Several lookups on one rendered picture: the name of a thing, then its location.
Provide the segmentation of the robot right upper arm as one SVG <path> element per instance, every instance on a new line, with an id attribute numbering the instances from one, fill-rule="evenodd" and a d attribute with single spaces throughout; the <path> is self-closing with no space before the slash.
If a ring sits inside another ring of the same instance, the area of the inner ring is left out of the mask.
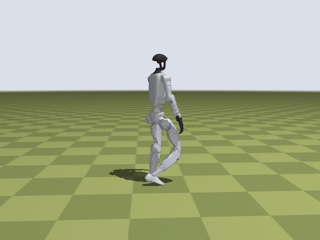
<path id="1" fill-rule="evenodd" d="M 169 75 L 165 75 L 165 74 L 162 74 L 160 75 L 161 77 L 161 82 L 163 83 L 164 85 L 164 90 L 165 90 L 165 93 L 166 93 L 166 101 L 167 102 L 172 102 L 172 86 L 171 86 L 171 77 Z"/>

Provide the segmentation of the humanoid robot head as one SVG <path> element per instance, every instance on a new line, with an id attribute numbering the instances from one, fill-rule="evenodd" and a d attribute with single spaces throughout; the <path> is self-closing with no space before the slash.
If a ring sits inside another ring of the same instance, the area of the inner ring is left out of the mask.
<path id="1" fill-rule="evenodd" d="M 163 55 L 163 54 L 156 54 L 153 56 L 152 60 L 153 61 L 157 61 L 157 63 L 159 64 L 160 68 L 156 68 L 155 72 L 152 73 L 152 74 L 158 74 L 158 73 L 161 73 L 162 70 L 165 69 L 166 67 L 166 60 L 168 58 Z M 162 62 L 163 62 L 163 67 L 162 67 Z"/>

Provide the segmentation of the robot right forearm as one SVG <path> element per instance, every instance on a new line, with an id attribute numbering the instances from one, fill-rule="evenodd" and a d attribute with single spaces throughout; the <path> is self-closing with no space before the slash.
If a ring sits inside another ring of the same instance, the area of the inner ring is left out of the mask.
<path id="1" fill-rule="evenodd" d="M 172 98 L 172 102 L 169 104 L 169 106 L 171 107 L 171 110 L 174 114 L 174 118 L 176 119 L 176 116 L 179 116 L 179 118 L 181 118 L 181 114 L 180 114 L 179 109 L 177 107 L 175 96 L 172 94 L 171 98 Z"/>

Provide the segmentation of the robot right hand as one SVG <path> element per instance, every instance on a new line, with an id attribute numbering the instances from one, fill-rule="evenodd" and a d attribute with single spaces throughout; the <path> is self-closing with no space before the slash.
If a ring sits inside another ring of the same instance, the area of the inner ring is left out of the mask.
<path id="1" fill-rule="evenodd" d="M 183 122 L 182 122 L 182 118 L 180 118 L 178 115 L 175 117 L 176 121 L 179 123 L 179 127 L 180 127 L 180 132 L 178 134 L 181 134 L 183 132 Z"/>

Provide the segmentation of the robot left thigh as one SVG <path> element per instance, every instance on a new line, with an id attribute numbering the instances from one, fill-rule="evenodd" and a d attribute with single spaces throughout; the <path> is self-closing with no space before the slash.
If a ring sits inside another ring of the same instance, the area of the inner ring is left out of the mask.
<path id="1" fill-rule="evenodd" d="M 151 124 L 150 126 L 150 131 L 152 134 L 152 138 L 154 140 L 154 144 L 151 146 L 151 151 L 153 153 L 159 153 L 161 151 L 161 144 L 162 144 L 162 130 L 159 127 L 158 124 L 153 123 L 152 121 L 150 121 L 150 115 L 148 114 L 145 117 L 145 121 L 148 124 Z"/>

